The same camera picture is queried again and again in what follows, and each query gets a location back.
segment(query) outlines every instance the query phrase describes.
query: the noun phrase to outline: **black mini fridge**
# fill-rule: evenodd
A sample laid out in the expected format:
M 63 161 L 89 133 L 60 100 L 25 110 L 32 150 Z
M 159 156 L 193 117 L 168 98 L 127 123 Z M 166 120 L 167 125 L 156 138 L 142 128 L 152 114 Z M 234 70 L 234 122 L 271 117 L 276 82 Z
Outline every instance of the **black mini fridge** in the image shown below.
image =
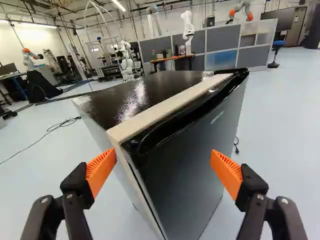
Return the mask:
M 212 149 L 231 156 L 249 72 L 159 72 L 74 100 L 160 239 L 197 240 L 223 195 Z

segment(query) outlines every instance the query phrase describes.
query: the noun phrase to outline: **door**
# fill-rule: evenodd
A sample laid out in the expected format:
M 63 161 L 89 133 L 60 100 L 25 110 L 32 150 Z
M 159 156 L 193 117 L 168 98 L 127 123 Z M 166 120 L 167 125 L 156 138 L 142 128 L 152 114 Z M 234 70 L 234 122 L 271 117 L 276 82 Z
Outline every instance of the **door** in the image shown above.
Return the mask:
M 246 82 L 234 79 L 216 97 L 122 145 L 167 240 L 197 240 L 219 204 L 224 187 L 210 167 L 211 151 L 231 155 Z
M 291 29 L 288 30 L 285 38 L 286 47 L 298 46 L 299 37 L 301 34 L 302 26 L 305 21 L 307 7 L 296 7 L 294 11 L 294 18 Z

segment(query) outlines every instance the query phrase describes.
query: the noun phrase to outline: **fridge top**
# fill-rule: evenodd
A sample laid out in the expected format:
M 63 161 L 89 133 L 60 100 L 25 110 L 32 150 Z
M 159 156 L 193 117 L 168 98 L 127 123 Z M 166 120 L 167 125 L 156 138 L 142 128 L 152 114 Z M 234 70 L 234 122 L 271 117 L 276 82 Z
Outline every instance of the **fridge top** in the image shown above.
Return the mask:
M 90 92 L 73 102 L 108 130 L 213 75 L 212 71 L 161 71 Z

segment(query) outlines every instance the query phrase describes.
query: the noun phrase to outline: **computer monitor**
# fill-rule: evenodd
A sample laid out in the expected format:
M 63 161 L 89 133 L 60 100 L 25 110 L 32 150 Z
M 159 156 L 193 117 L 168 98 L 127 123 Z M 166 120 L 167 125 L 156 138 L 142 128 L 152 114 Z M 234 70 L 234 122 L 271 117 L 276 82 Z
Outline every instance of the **computer monitor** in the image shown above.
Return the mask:
M 5 74 L 10 74 L 18 71 L 14 63 L 9 63 L 7 65 L 0 67 L 0 76 Z
M 261 13 L 260 19 L 278 19 L 276 31 L 290 30 L 294 21 L 295 10 L 295 7 L 288 7 L 275 11 L 263 12 Z

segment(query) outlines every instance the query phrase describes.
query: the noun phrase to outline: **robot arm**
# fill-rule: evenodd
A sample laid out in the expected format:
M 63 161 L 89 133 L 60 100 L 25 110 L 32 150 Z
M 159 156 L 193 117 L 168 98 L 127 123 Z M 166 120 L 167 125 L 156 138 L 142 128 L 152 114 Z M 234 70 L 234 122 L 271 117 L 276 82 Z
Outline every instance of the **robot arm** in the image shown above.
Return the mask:
M 33 66 L 33 62 L 30 60 L 30 57 L 33 57 L 33 59 L 37 60 L 37 59 L 44 59 L 44 56 L 42 54 L 34 54 L 32 51 L 30 51 L 28 48 L 24 48 L 22 49 L 22 53 L 23 53 L 23 64 L 25 66 Z
M 81 162 L 60 184 L 62 196 L 45 195 L 33 203 L 20 240 L 55 240 L 62 220 L 70 240 L 93 240 L 84 209 L 91 208 L 116 163 L 114 148 L 89 163 Z M 264 221 L 273 240 L 308 240 L 296 204 L 283 196 L 267 197 L 268 184 L 247 164 L 238 165 L 212 150 L 210 166 L 245 212 L 237 240 L 259 240 Z
M 181 18 L 184 20 L 184 31 L 182 34 L 184 40 L 189 40 L 189 37 L 195 33 L 195 27 L 191 23 L 191 17 L 192 13 L 188 10 L 181 14 Z
M 119 47 L 124 57 L 121 63 L 121 67 L 126 73 L 132 74 L 132 69 L 134 68 L 134 61 L 130 58 L 130 54 L 129 54 L 129 49 L 131 48 L 131 44 L 129 42 L 122 40 L 119 44 Z
M 184 20 L 184 31 L 182 37 L 185 42 L 185 53 L 187 55 L 191 54 L 191 40 L 195 34 L 195 27 L 191 23 L 192 13 L 191 11 L 186 10 L 181 14 L 181 18 Z
M 153 27 L 153 23 L 152 23 L 153 22 L 152 15 L 155 16 L 154 22 L 155 22 L 156 28 L 158 29 L 159 36 L 162 35 L 162 30 L 161 30 L 161 27 L 160 27 L 160 18 L 159 18 L 158 11 L 159 10 L 158 10 L 158 7 L 157 7 L 156 4 L 153 4 L 153 5 L 149 6 L 146 9 L 151 37 L 154 37 L 154 27 Z
M 235 18 L 235 13 L 239 12 L 244 7 L 245 15 L 247 16 L 246 21 L 252 21 L 254 19 L 254 16 L 252 12 L 250 11 L 250 5 L 252 0 L 243 0 L 238 6 L 231 9 L 229 12 L 229 20 L 226 22 L 226 24 L 231 23 Z

